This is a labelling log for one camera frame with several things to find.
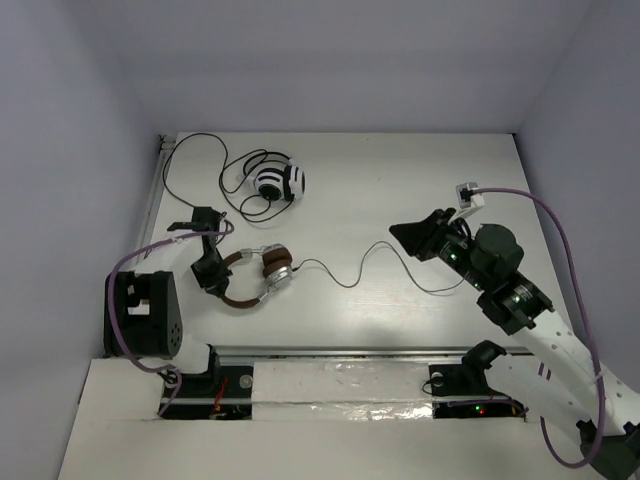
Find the brown silver headphones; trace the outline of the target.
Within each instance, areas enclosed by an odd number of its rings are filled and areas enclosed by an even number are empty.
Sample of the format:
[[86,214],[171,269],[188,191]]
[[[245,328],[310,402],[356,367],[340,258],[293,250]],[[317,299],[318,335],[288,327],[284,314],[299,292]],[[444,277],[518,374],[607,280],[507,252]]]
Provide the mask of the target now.
[[293,280],[293,257],[283,244],[275,243],[258,248],[243,248],[223,259],[223,265],[231,270],[238,262],[258,258],[261,262],[260,290],[252,298],[236,300],[226,293],[219,296],[222,302],[233,309],[248,310],[259,306],[268,296],[287,287]]

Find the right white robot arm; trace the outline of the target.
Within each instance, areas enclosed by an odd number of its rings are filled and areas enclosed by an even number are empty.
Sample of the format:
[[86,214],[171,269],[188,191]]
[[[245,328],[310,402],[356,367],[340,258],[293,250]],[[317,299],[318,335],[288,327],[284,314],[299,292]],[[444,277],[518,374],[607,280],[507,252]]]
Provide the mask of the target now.
[[492,388],[526,404],[575,440],[584,460],[606,479],[638,472],[638,392],[597,363],[549,297],[519,272],[524,251],[508,228],[483,224],[471,234],[449,208],[389,231],[409,256],[439,259],[479,291],[482,313],[551,375],[532,375],[503,347],[482,341],[463,357],[466,388]]

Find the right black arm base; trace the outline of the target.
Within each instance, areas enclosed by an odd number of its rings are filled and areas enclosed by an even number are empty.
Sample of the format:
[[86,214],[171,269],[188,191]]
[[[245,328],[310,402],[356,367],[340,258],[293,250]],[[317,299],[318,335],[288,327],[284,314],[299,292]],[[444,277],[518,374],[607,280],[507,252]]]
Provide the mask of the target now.
[[431,396],[435,419],[525,419],[528,409],[517,400],[492,389],[485,372],[507,351],[489,340],[472,347],[456,364],[429,366],[421,391]]

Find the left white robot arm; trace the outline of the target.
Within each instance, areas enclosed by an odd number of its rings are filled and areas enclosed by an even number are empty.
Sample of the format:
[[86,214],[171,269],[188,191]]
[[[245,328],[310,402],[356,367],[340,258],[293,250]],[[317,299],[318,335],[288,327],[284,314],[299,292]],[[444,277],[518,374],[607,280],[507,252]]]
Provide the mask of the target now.
[[185,339],[178,277],[195,268],[217,281],[217,242],[233,230],[224,213],[196,207],[190,220],[171,224],[163,238],[119,260],[105,280],[105,354],[177,385],[181,372],[174,360]]

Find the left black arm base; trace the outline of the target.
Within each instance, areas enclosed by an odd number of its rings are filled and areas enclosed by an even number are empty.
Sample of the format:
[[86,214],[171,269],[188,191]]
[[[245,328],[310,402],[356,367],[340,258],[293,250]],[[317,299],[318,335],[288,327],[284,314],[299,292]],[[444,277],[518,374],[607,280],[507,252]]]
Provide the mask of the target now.
[[176,394],[175,385],[164,385],[159,416],[166,420],[251,420],[253,371],[251,364],[223,364],[211,349],[207,369],[183,373]]

